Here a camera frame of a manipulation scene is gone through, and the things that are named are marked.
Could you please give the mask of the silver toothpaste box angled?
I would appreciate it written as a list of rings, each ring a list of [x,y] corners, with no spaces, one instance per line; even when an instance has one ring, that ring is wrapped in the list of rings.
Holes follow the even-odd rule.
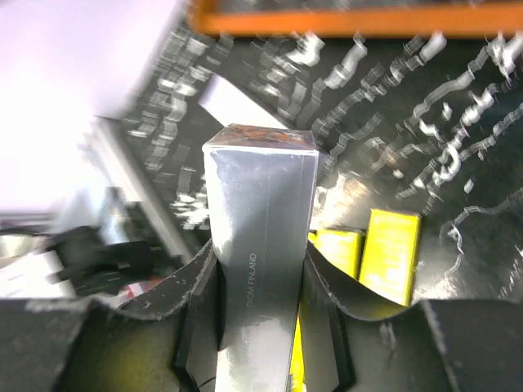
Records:
[[[203,145],[224,281],[219,391],[288,386],[319,157],[310,131],[230,124]]]

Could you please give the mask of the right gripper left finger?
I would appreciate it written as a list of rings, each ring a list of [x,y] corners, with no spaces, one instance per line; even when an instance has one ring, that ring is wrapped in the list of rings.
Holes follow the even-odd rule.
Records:
[[[1,388],[211,391],[217,315],[211,243],[120,309],[93,298],[3,300]]]

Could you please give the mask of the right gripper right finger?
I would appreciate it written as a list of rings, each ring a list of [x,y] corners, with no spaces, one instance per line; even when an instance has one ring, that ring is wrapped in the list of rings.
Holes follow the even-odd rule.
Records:
[[[519,391],[522,307],[500,300],[403,307],[309,246],[302,349],[309,391]]]

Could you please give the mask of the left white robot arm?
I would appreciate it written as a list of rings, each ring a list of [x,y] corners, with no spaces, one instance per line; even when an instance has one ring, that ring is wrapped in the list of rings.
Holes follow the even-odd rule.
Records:
[[[117,296],[124,287],[163,277],[179,265],[157,241],[105,243],[82,226],[45,238],[1,268],[1,298]]]

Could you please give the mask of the silver toothpaste box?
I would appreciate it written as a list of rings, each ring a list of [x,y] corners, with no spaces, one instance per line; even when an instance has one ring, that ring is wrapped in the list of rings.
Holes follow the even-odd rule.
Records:
[[[250,99],[227,79],[213,75],[199,99],[203,107],[222,126],[232,123],[287,129],[268,111]]]

